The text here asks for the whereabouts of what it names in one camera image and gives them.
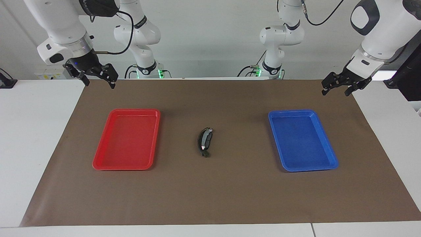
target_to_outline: brown table covering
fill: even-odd
[[[111,90],[93,80],[21,226],[421,220],[355,99],[343,92],[323,97],[320,81],[121,80]],[[149,171],[93,169],[106,119],[116,108],[161,111]],[[268,113],[295,109],[317,112],[338,169],[282,168]],[[205,127],[214,128],[210,158],[197,149]]]

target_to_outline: red tray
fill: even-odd
[[[155,109],[111,111],[93,167],[96,170],[147,170],[152,166],[161,113]]]

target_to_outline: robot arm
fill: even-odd
[[[129,13],[135,22],[135,31],[129,50],[135,57],[139,75],[142,78],[160,76],[159,70],[162,69],[162,65],[155,60],[152,50],[147,46],[157,44],[161,40],[158,27],[152,24],[143,13],[139,0],[120,0],[120,10]],[[122,17],[129,24],[116,26],[114,37],[120,44],[127,45],[131,35],[131,20],[126,15]]]
[[[343,72],[331,72],[323,80],[323,95],[340,86],[349,86],[346,96],[364,89],[371,76],[421,30],[421,0],[362,0],[352,12],[351,24],[364,40]]]
[[[265,60],[259,65],[261,76],[278,78],[282,59],[285,56],[281,46],[300,44],[304,39],[304,29],[300,27],[303,14],[301,0],[282,0],[279,5],[279,17],[285,22],[282,26],[270,26],[260,32],[260,41],[266,47]]]
[[[93,49],[92,37],[79,21],[75,3],[69,0],[24,0],[37,22],[47,31],[48,39],[37,47],[47,65],[62,64],[70,75],[82,80],[86,75],[104,79],[115,87],[118,74],[111,64],[102,65]],[[90,16],[114,16],[119,3],[115,0],[79,0]]]

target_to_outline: blue plastic tray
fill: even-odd
[[[269,113],[282,166],[290,172],[332,170],[338,160],[317,114],[312,110]]]

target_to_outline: white tabletop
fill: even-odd
[[[421,222],[16,228],[83,90],[77,80],[19,81],[0,90],[0,236],[420,236]],[[421,209],[421,118],[398,90],[354,94]]]

